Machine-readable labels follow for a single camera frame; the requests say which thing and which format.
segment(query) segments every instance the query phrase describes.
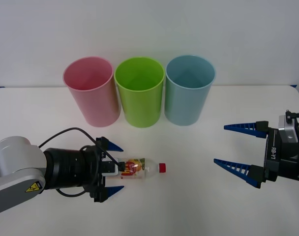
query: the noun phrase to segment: red bottle cap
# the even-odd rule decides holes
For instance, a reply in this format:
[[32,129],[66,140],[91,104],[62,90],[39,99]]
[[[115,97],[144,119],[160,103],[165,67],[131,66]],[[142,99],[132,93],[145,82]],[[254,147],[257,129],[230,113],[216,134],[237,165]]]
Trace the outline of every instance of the red bottle cap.
[[160,173],[166,172],[166,164],[165,163],[159,163],[159,172]]

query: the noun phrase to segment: plastic cup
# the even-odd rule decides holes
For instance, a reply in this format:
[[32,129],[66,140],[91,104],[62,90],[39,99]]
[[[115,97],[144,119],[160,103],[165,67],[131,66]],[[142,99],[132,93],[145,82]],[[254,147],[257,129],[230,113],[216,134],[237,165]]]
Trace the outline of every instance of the plastic cup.
[[115,80],[131,125],[145,128],[158,121],[164,78],[164,67],[151,58],[130,58],[117,67]]
[[180,56],[166,67],[165,116],[176,125],[194,124],[216,77],[212,64],[198,56]]
[[120,115],[113,73],[110,62],[100,57],[79,59],[64,71],[65,85],[92,126],[108,126]]

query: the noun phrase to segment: green cup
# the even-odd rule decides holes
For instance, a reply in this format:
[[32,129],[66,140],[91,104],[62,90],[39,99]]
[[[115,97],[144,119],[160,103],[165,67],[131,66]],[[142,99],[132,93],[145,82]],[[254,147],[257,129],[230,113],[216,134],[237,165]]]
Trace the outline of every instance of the green cup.
[[165,70],[156,60],[139,57],[122,62],[115,71],[126,120],[145,128],[160,117]]

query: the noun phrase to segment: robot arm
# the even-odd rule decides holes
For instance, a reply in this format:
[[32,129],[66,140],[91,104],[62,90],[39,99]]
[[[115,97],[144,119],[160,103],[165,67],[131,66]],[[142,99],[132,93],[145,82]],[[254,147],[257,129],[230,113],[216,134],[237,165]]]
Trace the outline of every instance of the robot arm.
[[[79,128],[70,128],[59,134],[69,130],[79,130],[88,135]],[[49,140],[39,147],[18,136],[0,141],[0,212],[46,189],[56,189],[66,197],[77,197],[88,192],[95,202],[104,202],[120,191],[123,186],[105,187],[103,173],[124,171],[124,162],[118,163],[107,152],[123,150],[104,137],[96,141],[91,136],[89,138],[95,145],[84,146],[80,150],[49,148],[44,152],[40,147]],[[102,161],[106,156],[110,161]],[[68,195],[60,191],[60,188],[80,186],[84,188],[80,194]]]
[[224,129],[267,138],[264,166],[246,165],[214,159],[214,163],[260,188],[262,182],[276,181],[278,176],[299,181],[299,113],[286,111],[279,117],[278,129],[267,121],[225,125]]

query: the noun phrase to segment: yellow warning sticker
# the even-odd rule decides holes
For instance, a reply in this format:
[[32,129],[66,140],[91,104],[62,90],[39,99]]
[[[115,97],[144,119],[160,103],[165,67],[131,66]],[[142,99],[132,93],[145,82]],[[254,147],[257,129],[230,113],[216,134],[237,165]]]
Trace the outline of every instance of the yellow warning sticker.
[[33,192],[33,191],[38,191],[38,190],[40,190],[40,189],[42,189],[42,187],[41,187],[39,181],[37,181],[37,182],[33,183],[33,184],[31,185],[31,187],[29,187],[29,188],[25,191],[25,193]]

